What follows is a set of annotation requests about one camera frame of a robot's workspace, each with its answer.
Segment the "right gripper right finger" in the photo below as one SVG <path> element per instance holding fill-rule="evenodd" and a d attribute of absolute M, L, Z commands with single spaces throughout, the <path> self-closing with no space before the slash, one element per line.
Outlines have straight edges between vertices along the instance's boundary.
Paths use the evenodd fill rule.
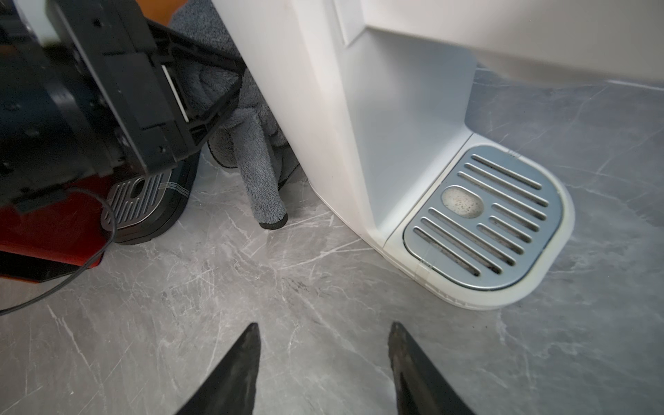
<path fill-rule="evenodd" d="M 391 326 L 388 356 L 399 414 L 474 414 L 402 323 Z"/>

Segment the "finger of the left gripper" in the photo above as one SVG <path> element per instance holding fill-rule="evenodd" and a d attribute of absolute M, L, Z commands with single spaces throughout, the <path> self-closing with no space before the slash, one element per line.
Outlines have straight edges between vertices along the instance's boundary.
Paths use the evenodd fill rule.
<path fill-rule="evenodd" d="M 156 74 L 164 76 L 162 86 L 173 109 L 177 128 L 189 150 L 200 150 L 212 132 L 237 108 L 247 66 L 240 58 L 205 46 L 158 22 L 149 20 L 147 24 L 157 45 L 157 51 L 149 54 L 149 58 L 156 65 Z M 176 71 L 178 62 L 197 62 L 221 69 L 235 74 L 237 80 L 214 104 L 198 112 L 191 106 L 185 93 L 184 81 Z"/>

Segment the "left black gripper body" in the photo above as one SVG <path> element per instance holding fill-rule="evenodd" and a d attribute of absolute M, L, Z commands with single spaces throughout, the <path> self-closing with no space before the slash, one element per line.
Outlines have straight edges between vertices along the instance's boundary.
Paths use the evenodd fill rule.
<path fill-rule="evenodd" d="M 80 54 L 112 111 L 127 162 L 147 176 L 172 169 L 202 142 L 187 126 L 164 71 L 170 58 L 134 1 L 49 1 L 60 39 Z"/>

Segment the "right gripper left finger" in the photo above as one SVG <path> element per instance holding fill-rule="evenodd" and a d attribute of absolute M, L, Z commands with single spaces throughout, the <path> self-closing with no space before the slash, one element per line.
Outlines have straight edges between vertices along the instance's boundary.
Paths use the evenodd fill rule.
<path fill-rule="evenodd" d="M 253 414 L 260 351 L 259 325 L 250 323 L 176 414 Z"/>

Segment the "grey microfibre cloth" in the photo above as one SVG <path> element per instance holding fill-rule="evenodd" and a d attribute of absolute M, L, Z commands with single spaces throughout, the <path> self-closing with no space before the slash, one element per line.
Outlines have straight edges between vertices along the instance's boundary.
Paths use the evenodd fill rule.
<path fill-rule="evenodd" d="M 299 162 L 251 72 L 238 75 L 195 61 L 178 62 L 176 71 L 197 112 L 209 110 L 235 81 L 242 81 L 237 108 L 207 144 L 218 164 L 240 171 L 259 226 L 268 230 L 285 226 L 288 214 L 279 191 Z"/>

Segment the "white coffee machine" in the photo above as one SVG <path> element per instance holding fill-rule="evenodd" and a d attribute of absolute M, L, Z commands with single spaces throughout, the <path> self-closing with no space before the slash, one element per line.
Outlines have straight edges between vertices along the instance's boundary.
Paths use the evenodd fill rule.
<path fill-rule="evenodd" d="M 572 197 L 473 132 L 475 71 L 539 86 L 663 79 L 660 1 L 218 1 L 321 200 L 444 301 L 487 311 L 536 289 Z"/>

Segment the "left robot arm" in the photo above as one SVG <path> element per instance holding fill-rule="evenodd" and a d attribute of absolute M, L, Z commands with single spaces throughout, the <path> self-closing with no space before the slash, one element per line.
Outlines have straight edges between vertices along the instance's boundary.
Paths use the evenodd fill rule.
<path fill-rule="evenodd" d="M 151 176 L 197 153 L 237 107 L 241 84 L 198 112 L 178 62 L 246 69 L 133 1 L 4 1 L 1 204 L 31 212 L 88 176 Z"/>

